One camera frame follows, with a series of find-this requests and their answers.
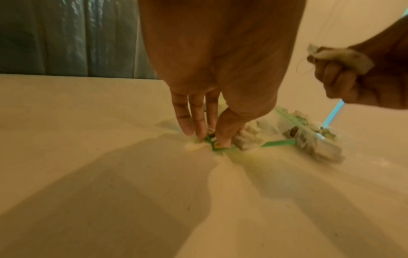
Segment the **white surface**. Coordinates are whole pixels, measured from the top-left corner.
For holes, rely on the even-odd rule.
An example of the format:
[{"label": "white surface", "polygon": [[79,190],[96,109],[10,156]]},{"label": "white surface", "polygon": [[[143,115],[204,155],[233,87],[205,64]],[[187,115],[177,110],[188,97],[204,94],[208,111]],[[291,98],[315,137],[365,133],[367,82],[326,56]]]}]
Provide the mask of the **white surface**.
[{"label": "white surface", "polygon": [[406,167],[213,153],[160,81],[0,76],[0,142],[1,258],[408,257]]}]

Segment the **gray curtain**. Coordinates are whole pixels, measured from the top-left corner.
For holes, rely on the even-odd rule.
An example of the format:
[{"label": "gray curtain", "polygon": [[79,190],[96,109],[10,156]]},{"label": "gray curtain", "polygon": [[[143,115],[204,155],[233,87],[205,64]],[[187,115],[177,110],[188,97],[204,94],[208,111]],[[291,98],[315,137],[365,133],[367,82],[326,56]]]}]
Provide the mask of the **gray curtain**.
[{"label": "gray curtain", "polygon": [[0,73],[157,79],[137,0],[0,0]]}]

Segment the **beige table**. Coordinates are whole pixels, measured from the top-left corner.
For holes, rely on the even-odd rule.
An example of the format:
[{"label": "beige table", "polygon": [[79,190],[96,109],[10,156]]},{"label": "beige table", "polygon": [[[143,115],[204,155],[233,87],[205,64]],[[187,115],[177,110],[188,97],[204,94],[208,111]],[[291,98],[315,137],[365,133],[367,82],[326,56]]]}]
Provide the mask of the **beige table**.
[{"label": "beige table", "polygon": [[0,257],[408,257],[406,168],[353,160],[215,154],[160,81],[3,75]]}]

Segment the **hand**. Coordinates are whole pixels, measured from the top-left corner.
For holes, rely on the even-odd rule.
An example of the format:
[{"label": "hand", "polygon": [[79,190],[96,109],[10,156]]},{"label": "hand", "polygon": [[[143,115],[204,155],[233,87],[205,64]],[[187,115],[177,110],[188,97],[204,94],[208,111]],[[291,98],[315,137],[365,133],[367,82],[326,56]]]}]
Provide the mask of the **hand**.
[{"label": "hand", "polygon": [[315,76],[323,83],[327,97],[346,103],[408,109],[408,17],[350,48],[369,56],[376,66],[358,76],[339,62],[314,60]]},{"label": "hand", "polygon": [[[146,51],[185,134],[207,135],[204,97],[222,146],[274,108],[305,0],[276,2],[139,0]],[[229,108],[218,117],[220,92]]]}]

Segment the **curtain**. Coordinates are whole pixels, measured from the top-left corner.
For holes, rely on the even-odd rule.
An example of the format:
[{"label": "curtain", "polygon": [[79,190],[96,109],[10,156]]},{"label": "curtain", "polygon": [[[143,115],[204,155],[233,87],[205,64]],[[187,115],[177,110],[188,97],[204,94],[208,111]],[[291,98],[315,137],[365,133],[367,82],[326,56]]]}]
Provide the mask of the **curtain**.
[{"label": "curtain", "polygon": [[157,79],[137,0],[0,0],[0,73]]}]

